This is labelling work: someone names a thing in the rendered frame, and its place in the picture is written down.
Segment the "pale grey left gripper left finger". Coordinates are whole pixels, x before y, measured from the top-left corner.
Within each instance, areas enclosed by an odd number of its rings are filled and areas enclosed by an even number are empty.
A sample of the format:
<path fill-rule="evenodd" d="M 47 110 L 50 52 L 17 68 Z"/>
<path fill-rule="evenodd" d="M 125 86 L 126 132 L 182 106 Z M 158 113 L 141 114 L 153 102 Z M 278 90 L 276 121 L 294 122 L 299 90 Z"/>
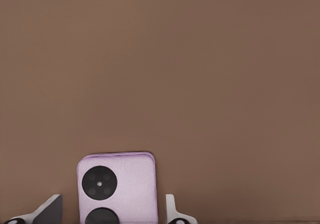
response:
<path fill-rule="evenodd" d="M 6 220 L 3 224 L 61 224 L 63 196 L 54 194 L 35 211 Z"/>

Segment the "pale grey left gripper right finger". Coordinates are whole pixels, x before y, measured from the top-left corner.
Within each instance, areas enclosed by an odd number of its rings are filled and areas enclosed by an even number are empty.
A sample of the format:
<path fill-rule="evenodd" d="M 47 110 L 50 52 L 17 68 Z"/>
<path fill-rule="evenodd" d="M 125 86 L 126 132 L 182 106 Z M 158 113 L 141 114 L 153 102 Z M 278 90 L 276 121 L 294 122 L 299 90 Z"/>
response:
<path fill-rule="evenodd" d="M 177 211 L 173 194 L 165 195 L 165 207 L 166 224 L 198 224 L 198 221 L 194 217 Z"/>

